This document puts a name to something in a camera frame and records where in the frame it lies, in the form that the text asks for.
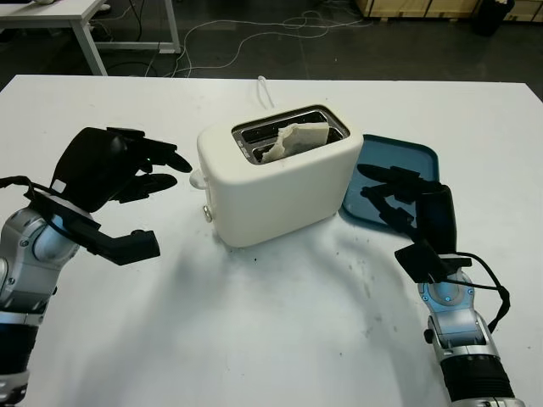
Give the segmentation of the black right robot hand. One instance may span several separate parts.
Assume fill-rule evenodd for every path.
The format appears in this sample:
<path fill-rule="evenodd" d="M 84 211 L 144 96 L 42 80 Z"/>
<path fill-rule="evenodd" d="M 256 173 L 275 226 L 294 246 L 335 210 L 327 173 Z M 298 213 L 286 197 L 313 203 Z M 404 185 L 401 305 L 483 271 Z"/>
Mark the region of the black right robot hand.
<path fill-rule="evenodd" d="M 363 187 L 361 196 L 388 226 L 415 243 L 427 242 L 437 254 L 456 251 L 456 217 L 448 186 L 397 166 L 358 164 L 357 170 L 378 183 Z"/>

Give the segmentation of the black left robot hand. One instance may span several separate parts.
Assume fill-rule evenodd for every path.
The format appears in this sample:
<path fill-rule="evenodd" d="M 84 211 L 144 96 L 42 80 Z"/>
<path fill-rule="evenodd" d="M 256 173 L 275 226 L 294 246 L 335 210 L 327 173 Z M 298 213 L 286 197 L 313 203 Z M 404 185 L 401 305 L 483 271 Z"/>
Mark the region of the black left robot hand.
<path fill-rule="evenodd" d="M 60 157 L 50 188 L 88 213 L 109 201 L 146 199 L 177 184 L 172 175 L 154 173 L 156 165 L 192 171 L 176 150 L 174 144 L 145 137 L 144 131 L 86 127 Z"/>

